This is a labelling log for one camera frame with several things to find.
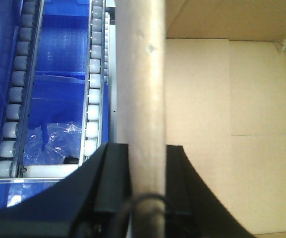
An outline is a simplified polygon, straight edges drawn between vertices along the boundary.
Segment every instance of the roller conveyor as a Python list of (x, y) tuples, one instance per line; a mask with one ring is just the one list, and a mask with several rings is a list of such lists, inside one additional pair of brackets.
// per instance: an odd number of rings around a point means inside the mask
[[(25, 198), (16, 201), (16, 184), (22, 189), (29, 184), (30, 196), (36, 194), (71, 174), (108, 141), (110, 17), (105, 5), (104, 0), (0, 1), (4, 21), (14, 18), (11, 33), (0, 32), (10, 41), (4, 47), (7, 60), (0, 63), (5, 65), (0, 208)], [(67, 154), (60, 162), (39, 163), (37, 157), (25, 162), (30, 131), (41, 128), (44, 150), (47, 125), (71, 122), (80, 127), (77, 155)], [(34, 188), (38, 183), (44, 188)]]
[[(105, 1), (89, 4), (87, 65), (79, 165), (91, 156), (102, 142), (104, 83), (108, 80), (109, 14)], [(44, 1), (27, 0), (22, 6), (22, 23), (19, 28), (9, 104), (0, 143), (0, 179), (25, 177), (65, 177), (75, 165), (24, 166), (23, 151), (28, 126), (32, 85), (37, 63), (38, 43), (41, 34)]]

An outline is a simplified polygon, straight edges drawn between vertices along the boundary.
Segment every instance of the blue plastic bin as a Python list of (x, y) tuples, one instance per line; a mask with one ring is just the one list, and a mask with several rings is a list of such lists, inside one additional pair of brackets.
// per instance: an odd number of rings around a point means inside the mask
[[(46, 0), (28, 129), (47, 124), (82, 123), (88, 0)], [(8, 101), (22, 0), (0, 0), (0, 141)], [(105, 84), (103, 142), (108, 140), (109, 96)], [(0, 208), (35, 195), (56, 181), (0, 181)]]

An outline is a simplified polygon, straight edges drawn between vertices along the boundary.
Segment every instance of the clear plastic wrap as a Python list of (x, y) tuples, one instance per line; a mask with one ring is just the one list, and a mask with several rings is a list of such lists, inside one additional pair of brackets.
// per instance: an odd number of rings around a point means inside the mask
[(41, 127), (27, 130), (23, 163), (25, 165), (42, 165), (43, 132)]
[(78, 158), (81, 143), (81, 123), (47, 124), (48, 142), (43, 146), (43, 132), (40, 127), (28, 130), (24, 164), (63, 164), (66, 157)]

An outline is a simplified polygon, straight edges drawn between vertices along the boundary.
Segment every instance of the black cable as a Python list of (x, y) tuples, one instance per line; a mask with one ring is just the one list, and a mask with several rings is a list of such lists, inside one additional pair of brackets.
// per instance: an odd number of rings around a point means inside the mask
[(191, 235), (191, 232), (186, 227), (184, 227), (180, 222), (177, 212), (174, 209), (172, 203), (168, 200), (168, 198), (157, 193), (143, 193), (139, 196), (132, 197), (131, 199), (129, 199), (124, 203), (123, 207), (115, 217), (115, 221), (112, 226), (112, 231), (110, 236), (111, 238), (123, 238), (121, 237), (122, 231), (124, 229), (125, 222), (128, 220), (129, 214), (135, 210), (135, 208), (139, 203), (148, 199), (162, 201), (166, 205), (166, 207), (171, 210), (174, 218), (174, 224), (177, 227), (179, 227), (185, 233), (185, 235), (187, 235), (187, 237)]

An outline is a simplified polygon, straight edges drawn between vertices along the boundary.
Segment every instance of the cardboard surface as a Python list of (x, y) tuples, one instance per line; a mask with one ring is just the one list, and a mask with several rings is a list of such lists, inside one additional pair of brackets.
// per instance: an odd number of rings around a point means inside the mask
[(167, 143), (253, 234), (286, 232), (286, 51), (167, 40)]
[(257, 238), (286, 238), (286, 232), (255, 235)]
[[(167, 1), (167, 12), (176, 13)], [(167, 37), (281, 41), (286, 38), (286, 0), (187, 0), (168, 21)]]
[(187, 0), (166, 0), (166, 29), (168, 30), (174, 22), (177, 14)]

